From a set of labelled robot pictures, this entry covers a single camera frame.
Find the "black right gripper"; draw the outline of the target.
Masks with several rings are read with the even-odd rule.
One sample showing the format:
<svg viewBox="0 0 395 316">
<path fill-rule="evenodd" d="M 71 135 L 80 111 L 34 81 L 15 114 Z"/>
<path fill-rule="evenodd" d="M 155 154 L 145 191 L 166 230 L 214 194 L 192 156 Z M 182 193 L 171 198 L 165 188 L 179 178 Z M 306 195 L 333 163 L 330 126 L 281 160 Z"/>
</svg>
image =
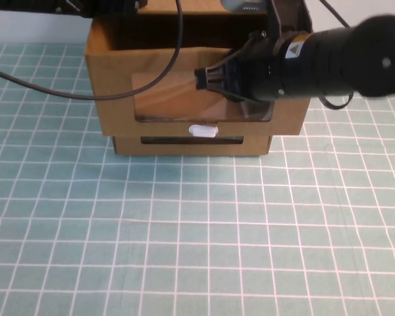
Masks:
<svg viewBox="0 0 395 316">
<path fill-rule="evenodd" d="M 213 66 L 194 70 L 196 89 L 217 93 L 229 101 L 263 102 L 280 99 L 286 90 L 280 79 L 281 31 L 257 31 L 243 47 L 232 50 Z M 226 81 L 209 83 L 206 81 Z"/>
</svg>

